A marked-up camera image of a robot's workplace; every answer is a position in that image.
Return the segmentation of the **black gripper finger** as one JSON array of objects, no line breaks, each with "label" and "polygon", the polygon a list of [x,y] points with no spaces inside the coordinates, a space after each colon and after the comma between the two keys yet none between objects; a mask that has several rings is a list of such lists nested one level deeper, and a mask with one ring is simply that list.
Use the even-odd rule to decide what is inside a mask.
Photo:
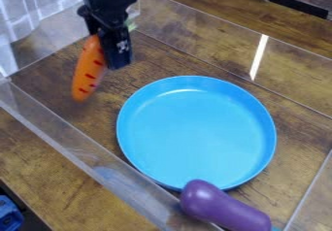
[{"label": "black gripper finger", "polygon": [[128,28],[121,26],[113,30],[100,30],[97,34],[102,49],[105,66],[117,70],[132,62],[132,47]]},{"label": "black gripper finger", "polygon": [[96,35],[98,32],[100,24],[92,16],[84,16],[86,29],[90,35]]}]

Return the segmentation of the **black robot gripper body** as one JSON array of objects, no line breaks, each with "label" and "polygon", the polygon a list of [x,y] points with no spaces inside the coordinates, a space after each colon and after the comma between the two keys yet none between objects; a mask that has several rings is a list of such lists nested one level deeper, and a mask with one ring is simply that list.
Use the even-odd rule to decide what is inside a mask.
[{"label": "black robot gripper body", "polygon": [[128,18],[127,9],[137,0],[82,0],[77,14],[92,16],[100,28],[114,29],[124,25]]}]

